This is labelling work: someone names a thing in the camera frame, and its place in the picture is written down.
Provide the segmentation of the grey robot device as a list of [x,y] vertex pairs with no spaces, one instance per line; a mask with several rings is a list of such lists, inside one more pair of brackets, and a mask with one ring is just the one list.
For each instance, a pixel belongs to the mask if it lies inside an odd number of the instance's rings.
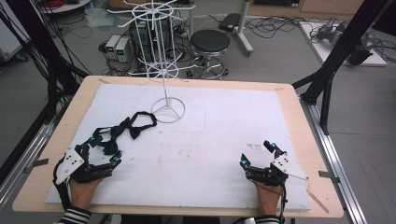
[[[318,28],[317,38],[318,40],[326,39],[332,45],[335,45],[346,28],[349,25],[349,21],[342,21],[336,27],[334,23],[336,18],[330,18],[324,25]],[[354,49],[349,53],[346,61],[350,65],[360,65],[366,59],[373,55],[371,49],[375,46],[375,35],[372,33],[365,33],[358,43],[355,45]]]

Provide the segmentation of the white foam mat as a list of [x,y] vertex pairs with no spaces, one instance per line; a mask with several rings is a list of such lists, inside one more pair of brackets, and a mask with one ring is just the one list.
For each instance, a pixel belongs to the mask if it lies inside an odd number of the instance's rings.
[[[266,167],[274,156],[263,145],[276,143],[295,156],[279,91],[167,87],[186,106],[184,117],[143,131],[121,134],[121,163],[98,187],[94,203],[199,208],[254,208],[255,188],[239,162]],[[96,92],[72,143],[83,143],[97,128],[120,124],[164,97],[163,87],[103,84]]]

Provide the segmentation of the white floor board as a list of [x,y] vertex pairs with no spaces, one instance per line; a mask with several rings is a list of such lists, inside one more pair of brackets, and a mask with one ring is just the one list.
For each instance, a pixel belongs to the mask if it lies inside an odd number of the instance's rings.
[[[333,45],[327,39],[317,40],[315,38],[317,30],[322,25],[324,25],[324,22],[302,21],[300,23],[300,27],[306,39],[310,43],[319,60],[323,63],[330,55]],[[361,66],[384,67],[387,65],[387,63],[373,49],[371,49],[370,52],[372,55],[361,63]]]

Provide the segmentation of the white stand post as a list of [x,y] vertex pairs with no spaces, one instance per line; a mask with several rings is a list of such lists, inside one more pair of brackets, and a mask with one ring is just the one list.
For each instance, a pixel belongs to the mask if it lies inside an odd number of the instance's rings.
[[245,29],[245,22],[248,14],[248,7],[249,7],[250,0],[242,0],[241,12],[240,12],[240,20],[238,27],[234,29],[237,39],[243,50],[246,53],[246,56],[249,57],[251,53],[254,51],[253,47],[248,42],[244,34]]

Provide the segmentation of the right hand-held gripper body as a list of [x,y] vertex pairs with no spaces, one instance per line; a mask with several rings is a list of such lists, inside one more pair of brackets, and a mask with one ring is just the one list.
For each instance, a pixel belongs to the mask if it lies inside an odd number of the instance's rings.
[[258,181],[266,186],[283,185],[289,176],[294,176],[307,181],[309,176],[299,166],[297,161],[292,160],[287,153],[275,157],[269,167],[259,168],[252,166],[246,160],[246,178]]

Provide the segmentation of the aluminium rail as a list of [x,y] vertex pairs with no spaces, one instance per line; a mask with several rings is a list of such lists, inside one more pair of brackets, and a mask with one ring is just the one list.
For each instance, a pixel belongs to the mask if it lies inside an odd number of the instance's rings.
[[45,105],[21,141],[15,146],[4,164],[0,167],[0,211],[8,204],[22,180],[29,174],[23,168],[39,158],[59,124],[66,105],[58,104],[55,115],[48,117],[49,105]]
[[331,137],[326,134],[319,124],[320,113],[316,105],[309,105],[300,101],[311,130],[317,139],[319,151],[324,158],[328,173],[341,199],[341,205],[346,212],[350,224],[368,224],[361,209],[358,198],[348,180],[347,173],[339,158]]

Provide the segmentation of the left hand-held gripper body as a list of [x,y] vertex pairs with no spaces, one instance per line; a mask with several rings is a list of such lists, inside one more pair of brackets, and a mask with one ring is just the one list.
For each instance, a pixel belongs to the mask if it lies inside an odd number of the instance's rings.
[[90,145],[76,146],[66,152],[54,172],[56,185],[65,182],[69,177],[72,177],[78,183],[89,183],[93,180],[112,176],[113,167],[110,163],[102,165],[89,164],[91,148]]

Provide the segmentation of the thin wooden strip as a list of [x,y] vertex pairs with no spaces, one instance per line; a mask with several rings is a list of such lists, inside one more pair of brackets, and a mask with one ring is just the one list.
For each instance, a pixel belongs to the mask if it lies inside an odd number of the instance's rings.
[[312,198],[312,200],[326,213],[329,214],[329,209],[321,202],[321,200],[309,189],[306,190],[308,195]]

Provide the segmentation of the person's left hand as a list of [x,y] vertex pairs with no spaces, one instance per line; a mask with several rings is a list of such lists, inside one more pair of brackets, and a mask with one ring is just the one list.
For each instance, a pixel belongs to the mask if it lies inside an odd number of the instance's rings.
[[78,183],[71,179],[69,181],[71,204],[80,209],[88,210],[91,207],[96,188],[101,182],[101,179],[97,179],[89,183]]

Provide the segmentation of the black round stool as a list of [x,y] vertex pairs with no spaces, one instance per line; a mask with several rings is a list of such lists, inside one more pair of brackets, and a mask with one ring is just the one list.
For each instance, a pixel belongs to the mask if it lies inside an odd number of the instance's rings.
[[219,59],[230,46],[230,38],[217,30],[200,30],[192,34],[191,49],[196,57],[190,62],[187,77],[221,79],[229,74],[228,68]]

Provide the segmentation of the white round table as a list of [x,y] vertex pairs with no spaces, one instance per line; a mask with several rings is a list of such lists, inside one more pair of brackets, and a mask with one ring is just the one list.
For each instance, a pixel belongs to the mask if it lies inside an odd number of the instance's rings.
[[63,4],[58,8],[42,7],[41,11],[45,14],[61,13],[89,5],[92,0],[79,0],[77,4]]

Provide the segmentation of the black bow tie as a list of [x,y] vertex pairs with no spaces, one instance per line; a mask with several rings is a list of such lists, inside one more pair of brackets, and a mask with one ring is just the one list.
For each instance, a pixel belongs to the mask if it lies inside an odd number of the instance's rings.
[[[139,116],[148,116],[151,119],[149,124],[145,124],[142,126],[134,126],[134,122]],[[112,127],[103,127],[97,128],[92,136],[99,137],[104,134],[109,134],[110,138],[107,141],[101,141],[98,146],[103,148],[103,152],[105,155],[114,155],[119,151],[119,147],[117,144],[117,138],[125,131],[128,130],[131,137],[136,139],[142,131],[155,127],[157,125],[157,118],[154,114],[149,113],[147,111],[139,111],[136,112],[131,118],[127,117],[124,121],[122,121],[119,125]]]

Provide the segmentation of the white wire display rack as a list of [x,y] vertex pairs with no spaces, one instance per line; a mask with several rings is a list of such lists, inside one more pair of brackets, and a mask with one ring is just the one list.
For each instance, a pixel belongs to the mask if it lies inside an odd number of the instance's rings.
[[[148,40],[150,43],[152,61],[150,62],[145,55],[143,42],[140,33],[137,33],[138,44],[142,51],[142,58],[137,57],[137,60],[145,65],[145,72],[143,75],[151,82],[156,82],[163,85],[164,97],[158,99],[151,106],[151,113],[161,123],[174,123],[181,120],[186,113],[185,104],[175,96],[167,93],[166,83],[174,79],[178,79],[180,68],[177,66],[176,48],[174,44],[173,33],[173,19],[181,21],[181,18],[174,15],[177,7],[172,4],[177,0],[170,0],[168,2],[155,2],[150,0],[141,4],[130,2],[129,0],[122,0],[125,5],[131,7],[126,10],[108,10],[112,14],[129,13],[132,18],[124,23],[122,27],[134,23],[136,30],[139,30],[138,23],[143,21],[148,27]],[[172,58],[168,59],[165,50],[165,38],[163,35],[163,22],[169,22],[169,36],[171,38],[171,53]]]

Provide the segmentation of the person's right hand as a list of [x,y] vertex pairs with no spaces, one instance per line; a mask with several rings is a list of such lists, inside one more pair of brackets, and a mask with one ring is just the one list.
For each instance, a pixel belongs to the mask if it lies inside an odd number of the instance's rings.
[[266,186],[257,181],[254,181],[254,185],[257,190],[259,207],[262,214],[275,216],[282,188],[280,186]]

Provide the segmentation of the grey power supply unit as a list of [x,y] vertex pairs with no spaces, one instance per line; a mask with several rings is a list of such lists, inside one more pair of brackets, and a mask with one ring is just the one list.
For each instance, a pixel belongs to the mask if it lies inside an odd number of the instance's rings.
[[106,48],[106,56],[108,59],[110,60],[117,59],[116,46],[118,45],[119,40],[120,40],[120,35],[113,35],[107,41],[105,48]]
[[129,39],[122,37],[116,46],[116,54],[120,63],[127,63],[131,58],[131,48]]

